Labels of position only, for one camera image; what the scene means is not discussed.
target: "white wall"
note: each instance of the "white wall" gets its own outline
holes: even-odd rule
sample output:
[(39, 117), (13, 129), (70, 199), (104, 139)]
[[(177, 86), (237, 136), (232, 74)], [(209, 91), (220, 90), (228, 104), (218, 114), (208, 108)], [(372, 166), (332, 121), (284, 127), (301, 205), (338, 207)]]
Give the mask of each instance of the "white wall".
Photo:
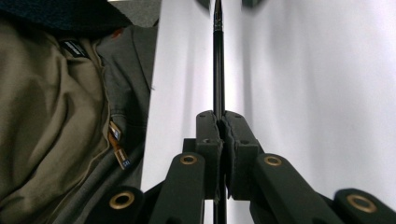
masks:
[[(396, 209), (396, 2), (224, 0), (223, 12), (226, 109), (316, 191), (362, 189)], [(163, 1), (153, 88), (143, 190), (212, 109), (212, 19), (194, 1)]]

